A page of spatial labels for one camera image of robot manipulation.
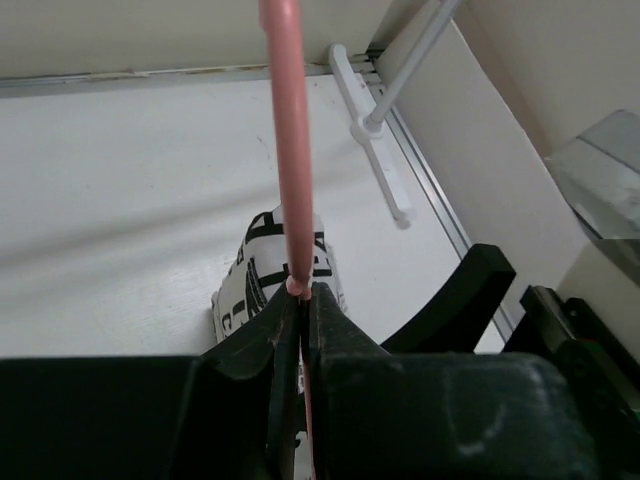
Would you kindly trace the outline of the newspaper print trousers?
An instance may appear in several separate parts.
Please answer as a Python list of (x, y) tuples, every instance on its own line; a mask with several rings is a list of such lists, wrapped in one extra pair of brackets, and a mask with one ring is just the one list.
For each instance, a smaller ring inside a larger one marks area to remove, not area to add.
[(325, 241), (324, 224), (313, 217), (314, 247), (308, 301), (290, 293), (283, 210), (258, 214), (250, 223), (226, 277), (212, 294), (216, 345), (205, 362), (216, 377), (229, 383), (233, 397), (243, 398), (240, 412), (267, 408), (268, 429), (283, 429), (288, 412), (285, 395), (297, 392), (304, 411), (304, 430), (319, 424), (314, 376), (320, 358), (317, 337), (319, 303), (344, 319), (343, 292)]

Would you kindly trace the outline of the pink wire hanger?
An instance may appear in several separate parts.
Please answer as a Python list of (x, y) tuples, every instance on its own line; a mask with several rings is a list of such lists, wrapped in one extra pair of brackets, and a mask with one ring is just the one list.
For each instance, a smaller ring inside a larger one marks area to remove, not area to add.
[(304, 402), (308, 440), (313, 440), (308, 327), (314, 259), (313, 179), (303, 32), (299, 3), (261, 1), (271, 74), (280, 200), (289, 276), (286, 288), (299, 304)]

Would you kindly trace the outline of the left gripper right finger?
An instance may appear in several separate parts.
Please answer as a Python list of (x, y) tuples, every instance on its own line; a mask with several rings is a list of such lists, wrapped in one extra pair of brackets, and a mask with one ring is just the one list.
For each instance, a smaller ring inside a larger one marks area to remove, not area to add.
[(323, 284), (310, 306), (318, 479), (626, 479), (630, 410), (594, 342), (391, 354)]

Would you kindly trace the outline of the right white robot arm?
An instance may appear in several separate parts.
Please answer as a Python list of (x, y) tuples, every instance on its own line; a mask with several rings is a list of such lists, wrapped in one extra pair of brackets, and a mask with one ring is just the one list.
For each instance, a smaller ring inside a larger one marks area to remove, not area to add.
[[(502, 251), (475, 244), (435, 296), (383, 342), (392, 353), (473, 351), (516, 273)], [(581, 297), (529, 286), (525, 314), (506, 341), (556, 363), (594, 406), (639, 412), (639, 363)]]

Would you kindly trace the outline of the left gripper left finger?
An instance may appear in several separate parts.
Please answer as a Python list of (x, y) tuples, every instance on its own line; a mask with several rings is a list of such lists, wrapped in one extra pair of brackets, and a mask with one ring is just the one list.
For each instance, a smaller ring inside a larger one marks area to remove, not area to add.
[(5, 359), (5, 479), (289, 479), (298, 303), (200, 356)]

